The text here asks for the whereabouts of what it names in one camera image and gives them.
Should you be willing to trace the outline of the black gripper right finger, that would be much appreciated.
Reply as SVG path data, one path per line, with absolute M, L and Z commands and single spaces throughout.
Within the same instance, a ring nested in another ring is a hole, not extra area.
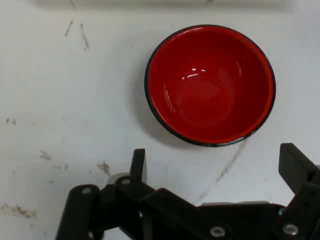
M 293 143 L 282 143 L 278 172 L 294 193 L 274 225 L 278 240 L 320 238 L 320 168 Z

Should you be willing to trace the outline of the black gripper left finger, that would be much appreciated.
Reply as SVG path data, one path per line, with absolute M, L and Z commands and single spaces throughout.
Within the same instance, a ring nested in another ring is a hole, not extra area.
M 85 184 L 68 194 L 57 240 L 101 240 L 119 228 L 132 240 L 198 240 L 196 208 L 145 183 L 145 149 L 135 149 L 130 171 L 103 189 Z

